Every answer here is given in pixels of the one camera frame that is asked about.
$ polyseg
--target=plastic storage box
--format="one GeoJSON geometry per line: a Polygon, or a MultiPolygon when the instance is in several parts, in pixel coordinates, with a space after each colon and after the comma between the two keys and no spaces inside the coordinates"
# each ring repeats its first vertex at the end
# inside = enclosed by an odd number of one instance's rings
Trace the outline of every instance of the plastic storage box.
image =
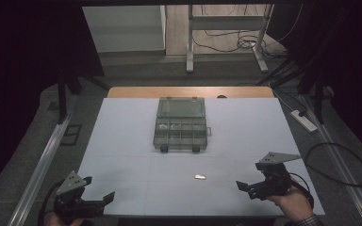
{"type": "Polygon", "coordinates": [[[204,98],[160,98],[154,145],[163,153],[192,150],[199,153],[207,146],[204,98]]]}

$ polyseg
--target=table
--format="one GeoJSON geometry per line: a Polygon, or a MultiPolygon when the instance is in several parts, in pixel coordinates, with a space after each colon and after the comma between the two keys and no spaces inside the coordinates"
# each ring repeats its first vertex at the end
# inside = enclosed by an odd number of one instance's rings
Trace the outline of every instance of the table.
{"type": "MultiPolygon", "coordinates": [[[[78,171],[81,177],[92,176],[83,199],[100,200],[115,191],[105,215],[118,217],[283,216],[271,202],[250,200],[235,182],[263,181],[255,162],[267,152],[299,153],[270,91],[248,87],[111,89],[78,171]],[[232,98],[213,98],[218,95],[232,98]],[[213,134],[205,151],[155,150],[153,132],[160,96],[206,98],[207,126],[213,134]],[[196,180],[195,174],[207,179],[196,180]]],[[[286,167],[308,182],[315,212],[323,215],[303,161],[287,162],[286,167]]]]}

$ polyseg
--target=wooden floor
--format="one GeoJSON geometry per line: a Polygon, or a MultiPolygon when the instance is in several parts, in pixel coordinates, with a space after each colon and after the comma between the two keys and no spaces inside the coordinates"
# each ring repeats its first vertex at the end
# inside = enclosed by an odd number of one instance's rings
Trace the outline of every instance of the wooden floor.
{"type": "MultiPolygon", "coordinates": [[[[193,15],[263,15],[265,5],[195,5],[193,6],[193,15]]],[[[244,35],[257,36],[258,31],[234,33],[224,36],[218,35],[237,31],[212,31],[197,30],[193,31],[193,38],[196,43],[213,47],[215,49],[226,51],[222,53],[210,48],[198,46],[194,43],[193,53],[195,55],[209,54],[246,54],[252,53],[250,48],[237,47],[238,38],[244,35]]],[[[255,38],[246,37],[246,40],[255,40],[255,38]]],[[[274,40],[268,36],[264,38],[267,44],[274,43],[274,40]]],[[[166,55],[180,56],[187,53],[188,44],[188,6],[167,6],[167,25],[166,25],[166,55]]],[[[272,44],[268,47],[269,51],[280,51],[284,48],[278,44],[272,44]]]]}

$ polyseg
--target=plaid sleeve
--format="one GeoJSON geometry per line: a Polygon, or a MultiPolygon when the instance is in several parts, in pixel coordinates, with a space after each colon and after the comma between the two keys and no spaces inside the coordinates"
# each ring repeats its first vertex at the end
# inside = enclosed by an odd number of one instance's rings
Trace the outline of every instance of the plaid sleeve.
{"type": "Polygon", "coordinates": [[[324,226],[316,215],[306,218],[296,223],[296,226],[324,226]]]}

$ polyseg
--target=desk leg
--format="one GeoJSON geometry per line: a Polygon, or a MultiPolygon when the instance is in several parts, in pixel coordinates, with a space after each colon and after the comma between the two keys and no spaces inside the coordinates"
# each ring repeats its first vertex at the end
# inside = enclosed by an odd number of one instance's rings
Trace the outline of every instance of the desk leg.
{"type": "Polygon", "coordinates": [[[255,46],[252,48],[258,66],[260,67],[260,71],[262,71],[263,73],[267,73],[269,71],[269,68],[267,67],[266,62],[263,59],[263,54],[261,51],[261,42],[263,41],[263,37],[266,34],[267,24],[269,23],[270,14],[272,13],[272,7],[273,4],[267,5],[266,11],[264,12],[263,22],[261,24],[261,29],[257,36],[257,41],[255,43],[255,46]]]}
{"type": "Polygon", "coordinates": [[[187,46],[187,73],[193,72],[193,42],[192,42],[192,25],[193,25],[193,14],[192,5],[188,5],[189,15],[189,28],[188,28],[188,46],[187,46]]]}

